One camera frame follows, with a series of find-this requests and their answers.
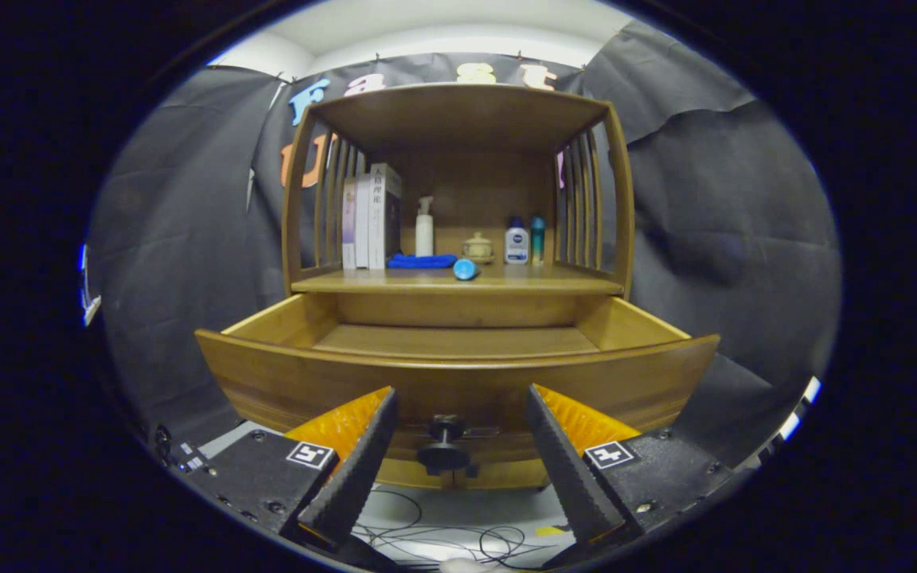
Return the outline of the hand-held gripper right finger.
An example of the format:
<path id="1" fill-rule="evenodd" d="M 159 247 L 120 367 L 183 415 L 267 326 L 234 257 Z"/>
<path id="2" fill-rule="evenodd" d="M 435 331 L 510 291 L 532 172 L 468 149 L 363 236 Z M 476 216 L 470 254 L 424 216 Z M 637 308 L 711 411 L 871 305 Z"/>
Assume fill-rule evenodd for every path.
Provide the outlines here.
<path id="1" fill-rule="evenodd" d="M 525 420 L 578 545 L 669 536 L 746 481 L 676 429 L 636 431 L 539 384 Z"/>

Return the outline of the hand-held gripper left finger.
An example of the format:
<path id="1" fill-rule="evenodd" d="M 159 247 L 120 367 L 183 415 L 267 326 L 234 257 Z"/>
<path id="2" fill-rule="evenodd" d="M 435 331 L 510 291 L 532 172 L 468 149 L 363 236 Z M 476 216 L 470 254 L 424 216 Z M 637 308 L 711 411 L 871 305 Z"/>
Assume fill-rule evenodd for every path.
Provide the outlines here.
<path id="1" fill-rule="evenodd" d="M 352 536 L 398 425 L 396 389 L 343 403 L 287 433 L 254 429 L 220 452 L 181 445 L 181 472 L 248 523 L 338 550 Z"/>

